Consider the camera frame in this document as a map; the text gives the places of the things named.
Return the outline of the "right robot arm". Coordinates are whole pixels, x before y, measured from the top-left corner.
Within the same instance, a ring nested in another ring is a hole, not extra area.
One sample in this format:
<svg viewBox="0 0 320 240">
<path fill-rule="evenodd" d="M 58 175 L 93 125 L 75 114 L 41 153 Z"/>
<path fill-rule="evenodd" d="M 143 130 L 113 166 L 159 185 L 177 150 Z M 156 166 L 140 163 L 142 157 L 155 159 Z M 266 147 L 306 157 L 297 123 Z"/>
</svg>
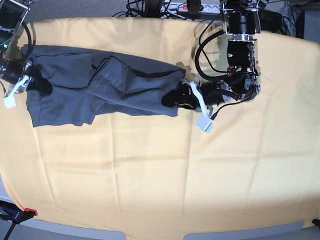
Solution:
<svg viewBox="0 0 320 240">
<path fill-rule="evenodd" d="M 31 4 L 33 4 L 32 0 L 2 0 L 0 2 L 0 79 L 14 88 L 8 92 L 4 91 L 5 97 L 19 91 L 38 91 L 42 95 L 50 95 L 53 91 L 50 82 L 42 76 L 40 67 L 31 59 L 35 40 L 32 39 L 25 22 Z M 27 35 L 27 50 L 21 58 L 5 58 L 20 28 L 23 28 Z"/>
</svg>

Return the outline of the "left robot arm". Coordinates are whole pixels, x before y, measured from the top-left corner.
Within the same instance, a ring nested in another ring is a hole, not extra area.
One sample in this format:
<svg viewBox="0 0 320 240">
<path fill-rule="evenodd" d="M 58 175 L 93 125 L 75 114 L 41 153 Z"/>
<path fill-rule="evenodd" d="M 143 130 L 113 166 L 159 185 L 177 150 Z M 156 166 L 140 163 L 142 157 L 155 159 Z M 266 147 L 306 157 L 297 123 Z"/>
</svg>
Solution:
<svg viewBox="0 0 320 240">
<path fill-rule="evenodd" d="M 182 82 L 161 99 L 165 107 L 197 111 L 201 107 L 200 101 L 207 108 L 229 105 L 230 99 L 240 104 L 255 98 L 260 91 L 260 72 L 256 62 L 257 40 L 254 38 L 261 32 L 258 4 L 257 0 L 220 1 L 217 15 L 222 18 L 223 29 L 200 40 L 194 56 L 195 68 L 204 79 L 195 85 L 200 97 L 192 91 L 190 82 Z M 208 43 L 222 35 L 230 36 L 227 44 L 228 68 L 214 69 L 218 75 L 209 76 L 201 69 L 200 56 L 206 54 L 204 48 Z"/>
</svg>

